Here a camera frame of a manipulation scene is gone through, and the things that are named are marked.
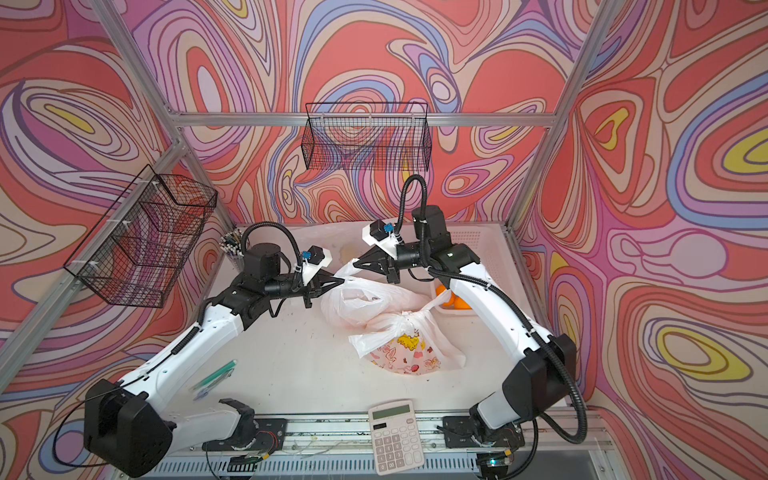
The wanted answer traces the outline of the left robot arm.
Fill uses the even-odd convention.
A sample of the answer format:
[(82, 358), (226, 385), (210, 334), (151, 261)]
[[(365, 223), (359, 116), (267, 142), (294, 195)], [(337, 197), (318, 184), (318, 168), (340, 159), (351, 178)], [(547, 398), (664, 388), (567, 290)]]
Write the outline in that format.
[(183, 334), (118, 382), (100, 380), (92, 386), (84, 402), (85, 450), (136, 478), (167, 454), (198, 444), (251, 448), (259, 436), (255, 413), (238, 400), (224, 398), (223, 409), (182, 419), (168, 416), (167, 407), (214, 354), (264, 314), (276, 317), (273, 301), (300, 298), (310, 307), (344, 282), (328, 271), (332, 255), (325, 248), (300, 253), (291, 272), (282, 272), (284, 259), (274, 243), (249, 248), (243, 272), (204, 302), (201, 318)]

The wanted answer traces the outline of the white printed plastic bag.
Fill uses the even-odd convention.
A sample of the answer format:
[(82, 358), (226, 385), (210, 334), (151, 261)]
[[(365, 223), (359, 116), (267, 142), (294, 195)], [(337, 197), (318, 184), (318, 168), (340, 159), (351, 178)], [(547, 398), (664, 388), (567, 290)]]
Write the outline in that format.
[(395, 374), (463, 369), (466, 356), (443, 334), (433, 315), (433, 309), (449, 297), (443, 290), (420, 310), (381, 314), (348, 341), (361, 360)]

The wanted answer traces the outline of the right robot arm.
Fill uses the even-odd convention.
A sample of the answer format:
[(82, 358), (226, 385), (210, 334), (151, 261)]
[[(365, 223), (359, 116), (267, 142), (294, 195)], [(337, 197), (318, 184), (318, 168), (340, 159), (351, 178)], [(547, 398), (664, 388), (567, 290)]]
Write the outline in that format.
[(369, 250), (354, 265), (380, 274), (390, 283), (400, 273), (422, 267), (466, 302), (497, 338), (511, 370), (498, 390), (469, 410), (474, 437), (488, 441), (510, 425), (543, 420), (571, 444), (585, 441), (587, 407), (575, 381), (574, 342), (556, 336), (531, 319), (495, 282), (480, 257), (452, 240), (441, 209), (428, 205), (413, 213), (416, 239), (399, 237), (398, 223), (375, 220), (362, 229)]

